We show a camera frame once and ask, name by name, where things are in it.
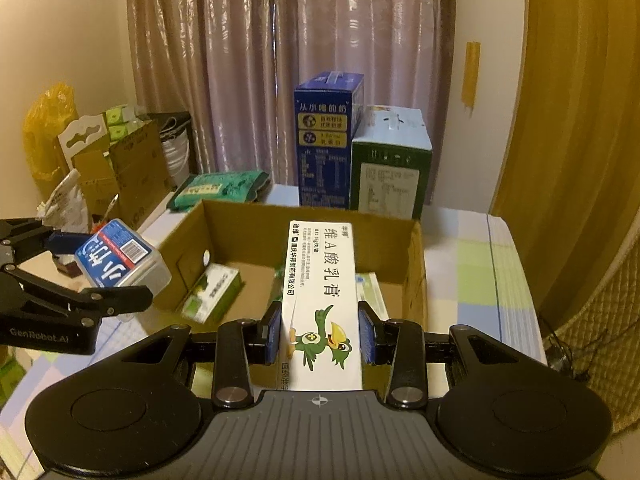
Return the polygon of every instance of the green bird illustration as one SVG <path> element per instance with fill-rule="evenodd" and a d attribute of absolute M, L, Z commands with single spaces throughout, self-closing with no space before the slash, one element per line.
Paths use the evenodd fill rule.
<path fill-rule="evenodd" d="M 326 317 L 333 308 L 329 305 L 324 310 L 316 310 L 316 325 L 318 332 L 306 332 L 303 335 L 296 336 L 296 329 L 289 330 L 289 359 L 293 357 L 293 352 L 299 350 L 303 353 L 302 365 L 309 366 L 309 370 L 314 370 L 314 363 L 318 354 L 321 354 L 325 348 L 329 347 L 332 353 L 332 362 L 340 365 L 344 370 L 344 360 L 349 356 L 352 348 L 347 335 L 342 327 L 331 322 L 331 333 L 327 335 L 324 328 Z"/>

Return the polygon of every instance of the red stripe on label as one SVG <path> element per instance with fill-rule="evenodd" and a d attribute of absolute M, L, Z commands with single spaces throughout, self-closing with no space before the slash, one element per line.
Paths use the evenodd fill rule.
<path fill-rule="evenodd" d="M 104 243 L 107 244 L 111 251 L 122 260 L 122 263 L 125 264 L 125 266 L 129 267 L 129 269 L 133 269 L 133 267 L 136 266 L 136 264 L 129 260 L 126 257 L 125 253 L 123 253 L 118 247 L 116 247 L 116 245 L 111 240 L 109 240 L 102 231 L 98 232 L 98 236 Z"/>

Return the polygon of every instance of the metal screw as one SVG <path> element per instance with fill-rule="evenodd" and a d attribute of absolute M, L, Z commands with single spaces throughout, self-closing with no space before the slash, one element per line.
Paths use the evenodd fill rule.
<path fill-rule="evenodd" d="M 244 388 L 238 386 L 227 386 L 220 388 L 216 393 L 216 397 L 225 404 L 235 404 L 246 399 L 249 393 Z"/>
<path fill-rule="evenodd" d="M 422 398 L 422 390 L 414 386 L 400 386 L 391 392 L 391 396 L 398 402 L 411 404 Z"/>

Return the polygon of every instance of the light blue box top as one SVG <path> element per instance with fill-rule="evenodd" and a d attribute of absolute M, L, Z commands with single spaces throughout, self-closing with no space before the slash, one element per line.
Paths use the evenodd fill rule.
<path fill-rule="evenodd" d="M 377 142 L 433 151 L 422 112 L 399 106 L 367 106 L 353 142 Z"/>
<path fill-rule="evenodd" d="M 336 71 L 322 72 L 309 81 L 299 84 L 296 90 L 338 90 L 353 92 L 363 79 L 363 74 Z"/>

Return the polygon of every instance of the yellow beak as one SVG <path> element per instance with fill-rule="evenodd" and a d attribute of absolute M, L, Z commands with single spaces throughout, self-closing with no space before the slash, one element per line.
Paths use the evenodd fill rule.
<path fill-rule="evenodd" d="M 344 330 L 340 325 L 336 325 L 333 321 L 331 322 L 331 333 L 327 338 L 328 344 L 331 348 L 336 349 L 340 343 L 344 343 L 347 341 L 347 335 L 344 333 Z"/>

